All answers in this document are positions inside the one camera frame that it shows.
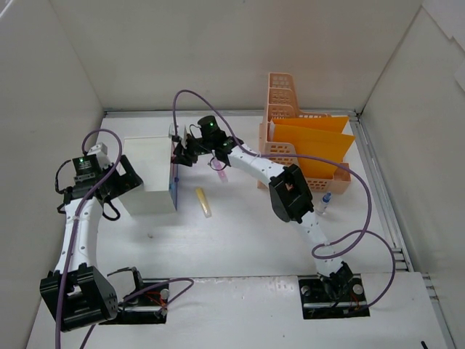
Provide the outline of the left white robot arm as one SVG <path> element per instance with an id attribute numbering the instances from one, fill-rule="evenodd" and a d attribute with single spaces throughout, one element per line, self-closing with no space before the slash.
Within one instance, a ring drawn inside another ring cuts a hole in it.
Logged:
<path id="1" fill-rule="evenodd" d="M 118 312 L 116 291 L 97 269 L 97 232 L 103 207 L 139 186 L 142 178 L 126 156 L 119 174 L 107 156 L 88 153 L 73 159 L 74 185 L 62 191 L 65 215 L 62 253 L 40 283 L 40 294 L 61 332 L 112 320 Z"/>

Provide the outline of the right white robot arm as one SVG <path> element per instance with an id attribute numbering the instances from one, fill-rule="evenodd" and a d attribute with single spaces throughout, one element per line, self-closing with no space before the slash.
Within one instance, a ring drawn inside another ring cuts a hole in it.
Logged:
<path id="1" fill-rule="evenodd" d="M 312 204 L 312 194 L 299 166 L 284 166 L 253 153 L 242 140 L 221 130 L 214 116 L 203 117 L 198 121 L 198 127 L 201 136 L 194 137 L 177 122 L 171 124 L 169 136 L 175 144 L 171 162 L 191 167 L 199 156 L 211 155 L 264 184 L 269 190 L 275 215 L 306 235 L 311 249 L 323 248 L 325 254 L 314 258 L 323 294 L 331 300 L 345 294 L 353 273 L 348 264 L 335 255 L 323 233 Z"/>

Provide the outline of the orange folder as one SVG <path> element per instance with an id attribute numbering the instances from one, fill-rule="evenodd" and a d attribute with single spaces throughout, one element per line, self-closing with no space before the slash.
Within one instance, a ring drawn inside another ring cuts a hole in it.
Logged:
<path id="1" fill-rule="evenodd" d="M 289 143 L 295 153 L 341 163 L 355 137 L 344 133 L 347 116 L 273 119 L 271 141 Z"/>

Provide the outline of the white mini drawer cabinet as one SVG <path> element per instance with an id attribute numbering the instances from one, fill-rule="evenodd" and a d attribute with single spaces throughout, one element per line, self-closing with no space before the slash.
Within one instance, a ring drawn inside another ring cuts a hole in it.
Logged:
<path id="1" fill-rule="evenodd" d="M 141 186 L 119 197 L 131 216 L 176 212 L 169 192 L 173 150 L 171 138 L 167 136 L 124 140 L 123 153 L 142 178 Z"/>

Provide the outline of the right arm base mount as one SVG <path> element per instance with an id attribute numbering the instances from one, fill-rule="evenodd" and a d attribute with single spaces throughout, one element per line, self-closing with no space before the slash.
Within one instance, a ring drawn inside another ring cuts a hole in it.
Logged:
<path id="1" fill-rule="evenodd" d="M 348 290 L 332 300 L 317 276 L 298 277 L 304 320 L 369 317 L 367 297 L 360 274 L 350 281 Z"/>

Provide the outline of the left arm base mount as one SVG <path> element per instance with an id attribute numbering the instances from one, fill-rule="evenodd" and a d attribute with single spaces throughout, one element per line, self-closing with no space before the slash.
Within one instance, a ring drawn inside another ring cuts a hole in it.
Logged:
<path id="1" fill-rule="evenodd" d="M 169 285 L 164 284 L 128 302 L 120 302 L 118 323 L 123 325 L 165 324 L 168 313 L 165 307 L 169 296 Z"/>

